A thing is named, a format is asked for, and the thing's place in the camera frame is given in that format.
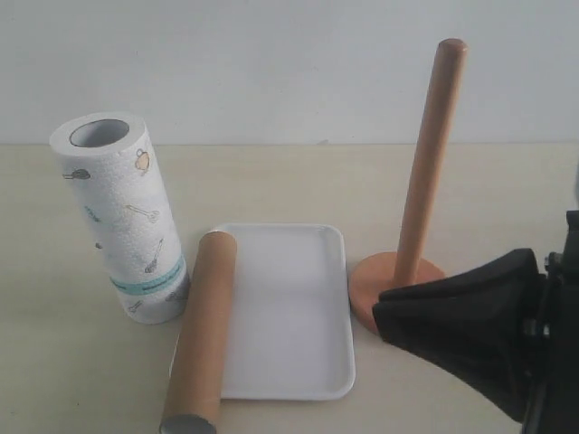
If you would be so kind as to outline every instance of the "table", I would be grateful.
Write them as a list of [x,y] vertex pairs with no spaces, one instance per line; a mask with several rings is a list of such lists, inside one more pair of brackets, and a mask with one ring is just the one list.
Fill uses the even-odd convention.
[[[195,258],[222,222],[339,228],[348,268],[397,245],[413,146],[158,146],[176,226]],[[155,433],[179,320],[123,313],[48,146],[0,147],[0,431]],[[449,275],[518,247],[561,251],[577,144],[449,146],[425,257]],[[226,401],[220,434],[515,434],[445,371],[353,319],[356,383],[327,402]]]

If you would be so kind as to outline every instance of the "round wooden base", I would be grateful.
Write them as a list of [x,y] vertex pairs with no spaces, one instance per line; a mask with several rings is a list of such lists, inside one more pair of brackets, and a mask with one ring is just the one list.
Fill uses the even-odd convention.
[[[396,252],[377,253],[360,262],[350,275],[348,293],[352,310],[362,325],[374,334],[378,329],[372,307],[381,292],[392,289]],[[444,278],[444,273],[426,259],[420,259],[415,284]]]

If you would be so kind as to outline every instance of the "paper towel roll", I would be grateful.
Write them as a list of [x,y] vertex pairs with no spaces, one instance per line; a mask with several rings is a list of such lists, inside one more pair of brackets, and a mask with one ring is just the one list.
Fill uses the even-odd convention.
[[142,118],[95,113],[50,138],[125,312],[162,323],[185,308],[189,277]]

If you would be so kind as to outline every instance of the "cardboard tube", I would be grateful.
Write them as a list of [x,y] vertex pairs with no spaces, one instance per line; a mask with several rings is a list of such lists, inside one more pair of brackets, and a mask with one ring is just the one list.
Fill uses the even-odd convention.
[[393,288],[412,285],[416,278],[466,53],[467,45],[463,41],[447,39],[439,44],[434,57],[404,206]]
[[213,434],[221,401],[237,244],[225,232],[199,243],[160,434]]

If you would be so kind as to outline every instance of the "white plastic tray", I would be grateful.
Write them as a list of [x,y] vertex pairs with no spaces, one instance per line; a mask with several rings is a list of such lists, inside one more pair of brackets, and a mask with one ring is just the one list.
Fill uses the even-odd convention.
[[316,224],[216,228],[238,243],[224,398],[333,400],[354,384],[344,240]]

